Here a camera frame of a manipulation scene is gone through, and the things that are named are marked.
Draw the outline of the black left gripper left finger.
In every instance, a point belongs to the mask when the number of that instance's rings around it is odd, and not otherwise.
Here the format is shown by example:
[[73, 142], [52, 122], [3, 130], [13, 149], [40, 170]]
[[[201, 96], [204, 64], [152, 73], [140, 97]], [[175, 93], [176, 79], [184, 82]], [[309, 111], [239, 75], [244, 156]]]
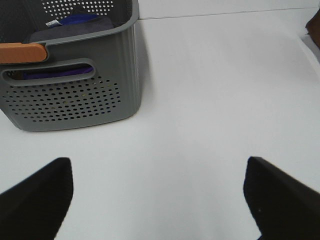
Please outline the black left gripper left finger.
[[71, 205], [71, 160], [60, 157], [0, 195], [2, 240], [53, 240]]

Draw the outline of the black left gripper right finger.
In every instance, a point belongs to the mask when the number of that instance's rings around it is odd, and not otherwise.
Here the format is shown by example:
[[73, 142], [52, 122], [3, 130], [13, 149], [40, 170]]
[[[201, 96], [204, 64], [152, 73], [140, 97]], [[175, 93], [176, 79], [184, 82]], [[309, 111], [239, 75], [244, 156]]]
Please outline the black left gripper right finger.
[[267, 160], [248, 159], [243, 193], [261, 240], [320, 238], [320, 194]]

